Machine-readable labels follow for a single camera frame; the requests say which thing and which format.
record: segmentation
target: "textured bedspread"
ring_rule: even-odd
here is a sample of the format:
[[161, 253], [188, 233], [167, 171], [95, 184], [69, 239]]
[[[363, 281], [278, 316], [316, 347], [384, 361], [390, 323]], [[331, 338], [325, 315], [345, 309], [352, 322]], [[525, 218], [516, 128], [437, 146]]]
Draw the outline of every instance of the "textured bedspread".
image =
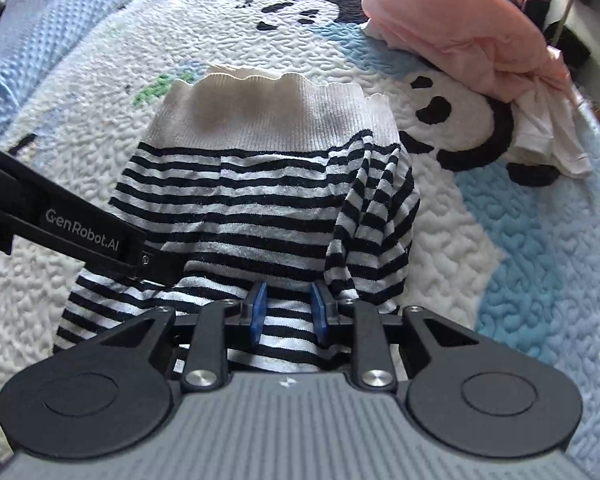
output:
[[36, 86], [125, 0], [8, 0], [0, 17], [0, 135]]
[[[21, 160], [106, 206], [171, 82], [194, 82], [212, 62], [384, 93], [422, 196], [404, 303], [569, 375], [585, 405], [569, 451], [600, 479], [600, 130], [592, 113], [583, 105], [576, 121], [592, 177], [521, 171], [506, 161], [509, 105], [366, 38], [364, 21], [360, 0], [133, 0], [53, 69], [0, 146], [29, 136]], [[0, 387], [49, 354], [79, 269], [24, 240], [11, 258], [0, 254]]]

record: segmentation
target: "pink cloth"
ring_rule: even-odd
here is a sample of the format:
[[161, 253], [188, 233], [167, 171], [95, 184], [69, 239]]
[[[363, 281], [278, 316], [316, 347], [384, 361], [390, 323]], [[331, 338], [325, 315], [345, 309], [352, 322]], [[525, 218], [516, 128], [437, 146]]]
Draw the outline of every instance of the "pink cloth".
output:
[[362, 0], [362, 9], [368, 35], [419, 54], [478, 93], [508, 103], [537, 76], [575, 102], [560, 51], [507, 0]]

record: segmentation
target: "green pattern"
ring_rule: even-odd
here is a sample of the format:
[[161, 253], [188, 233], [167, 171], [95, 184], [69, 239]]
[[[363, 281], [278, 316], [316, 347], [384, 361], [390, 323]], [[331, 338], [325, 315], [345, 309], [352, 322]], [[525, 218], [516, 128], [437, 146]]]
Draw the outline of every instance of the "green pattern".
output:
[[181, 74], [175, 76], [161, 74], [158, 76], [158, 79], [155, 81], [154, 84], [142, 90], [134, 98], [134, 106], [137, 107], [142, 105], [143, 103], [148, 103], [152, 99], [162, 97], [169, 91], [172, 83], [176, 81], [176, 79], [182, 79], [185, 83], [193, 83], [198, 80], [198, 76], [190, 70], [185, 70]]

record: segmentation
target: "gray ribbed surface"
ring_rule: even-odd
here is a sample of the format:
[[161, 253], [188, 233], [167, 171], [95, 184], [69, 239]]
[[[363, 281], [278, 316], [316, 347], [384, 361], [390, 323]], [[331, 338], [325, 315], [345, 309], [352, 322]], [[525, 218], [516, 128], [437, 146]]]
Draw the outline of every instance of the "gray ribbed surface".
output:
[[219, 392], [186, 397], [170, 424], [130, 451], [83, 464], [19, 454], [0, 473], [0, 480], [513, 478], [587, 477], [558, 452], [506, 465], [452, 454], [417, 433], [392, 397], [355, 390], [340, 373], [238, 373]]

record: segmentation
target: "metal screw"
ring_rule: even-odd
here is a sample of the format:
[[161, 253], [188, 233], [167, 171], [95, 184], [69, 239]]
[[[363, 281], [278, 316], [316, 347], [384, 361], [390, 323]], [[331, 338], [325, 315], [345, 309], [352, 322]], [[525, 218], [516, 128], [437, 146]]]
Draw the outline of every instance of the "metal screw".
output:
[[368, 370], [362, 374], [362, 382], [375, 388], [387, 386], [393, 380], [394, 376], [386, 370]]
[[211, 386], [218, 380], [218, 376], [211, 370], [192, 370], [185, 378], [191, 386]]

